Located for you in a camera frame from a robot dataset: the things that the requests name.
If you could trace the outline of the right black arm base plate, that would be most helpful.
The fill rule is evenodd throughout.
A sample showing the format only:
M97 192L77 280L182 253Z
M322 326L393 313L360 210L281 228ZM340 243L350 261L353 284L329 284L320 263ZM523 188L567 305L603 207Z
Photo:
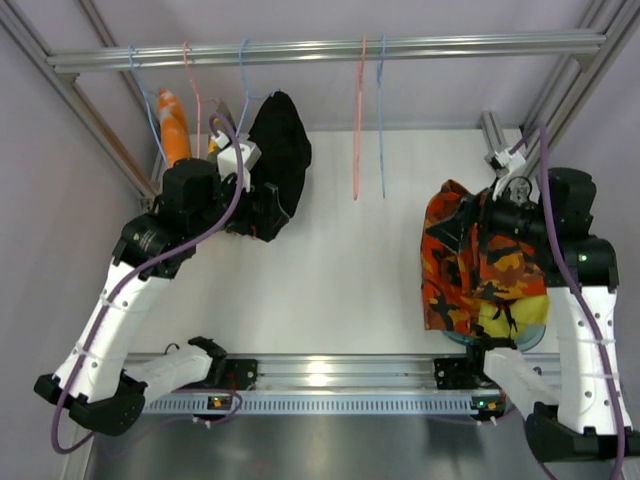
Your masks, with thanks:
M472 390L490 383L478 363L466 357L436 358L433 366L439 390Z

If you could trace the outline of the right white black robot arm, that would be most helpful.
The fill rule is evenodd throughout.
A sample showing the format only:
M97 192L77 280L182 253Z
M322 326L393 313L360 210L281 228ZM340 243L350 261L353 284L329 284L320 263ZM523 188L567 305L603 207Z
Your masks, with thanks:
M470 340L464 377L496 385L541 462L639 453L617 368L619 285L611 243L593 235L592 177L554 168L471 193L445 182L421 239L424 322Z

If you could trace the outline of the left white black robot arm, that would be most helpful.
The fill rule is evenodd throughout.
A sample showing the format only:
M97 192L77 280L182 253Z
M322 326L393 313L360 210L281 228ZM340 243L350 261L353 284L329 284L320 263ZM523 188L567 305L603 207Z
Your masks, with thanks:
M127 431L143 409L186 386L222 387L227 352L196 336L174 352L128 368L125 360L148 311L192 258L220 230L271 241L297 207L287 176L262 157L246 168L187 158L165 171L151 210L122 229L103 291L78 341L35 393L85 429L108 436Z

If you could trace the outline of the orange red camouflage trousers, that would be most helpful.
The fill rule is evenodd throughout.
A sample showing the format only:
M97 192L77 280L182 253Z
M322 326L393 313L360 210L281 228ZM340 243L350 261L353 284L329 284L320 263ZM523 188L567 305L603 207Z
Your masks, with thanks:
M547 295L534 249L503 235L486 239L476 232L462 253L453 253L439 241L422 235L421 295L427 330L472 337L479 301L499 302Z

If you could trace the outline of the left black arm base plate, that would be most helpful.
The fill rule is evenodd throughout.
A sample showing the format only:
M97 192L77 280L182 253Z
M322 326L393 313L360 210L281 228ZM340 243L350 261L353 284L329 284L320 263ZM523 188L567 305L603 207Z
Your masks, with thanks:
M252 358L214 360L209 373L200 385L208 389L246 391L255 384L258 367L259 361Z

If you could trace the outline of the blue hanger with camouflage trousers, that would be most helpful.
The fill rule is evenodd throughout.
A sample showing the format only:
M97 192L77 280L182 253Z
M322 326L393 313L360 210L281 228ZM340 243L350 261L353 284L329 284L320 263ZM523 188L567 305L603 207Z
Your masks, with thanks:
M380 42L380 53L376 65L376 111L377 111L377 130L378 130L378 153L379 153L379 169L381 181L381 195L386 199L386 172L385 172L385 142L384 142L384 119L383 119L383 74L384 61L386 57L387 37L383 35Z

